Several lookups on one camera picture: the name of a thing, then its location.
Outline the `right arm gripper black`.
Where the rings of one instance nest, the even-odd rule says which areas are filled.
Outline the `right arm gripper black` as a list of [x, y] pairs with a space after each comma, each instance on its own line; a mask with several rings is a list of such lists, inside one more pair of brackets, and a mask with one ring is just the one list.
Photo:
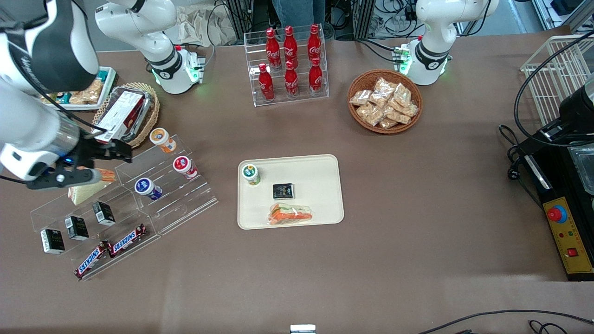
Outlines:
[[132, 147], [121, 140], [102, 142], [92, 137], [89, 131], [80, 131], [77, 144], [61, 157], [61, 164], [66, 167], [94, 169], [95, 160], [132, 163]]

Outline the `left arm gripper black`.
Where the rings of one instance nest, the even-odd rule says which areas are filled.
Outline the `left arm gripper black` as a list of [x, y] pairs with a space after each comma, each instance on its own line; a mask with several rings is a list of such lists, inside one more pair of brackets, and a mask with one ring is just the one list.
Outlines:
[[594, 89], [584, 85], [562, 101], [560, 122], [550, 122], [537, 131], [537, 139], [542, 142], [559, 144], [592, 144], [594, 131]]

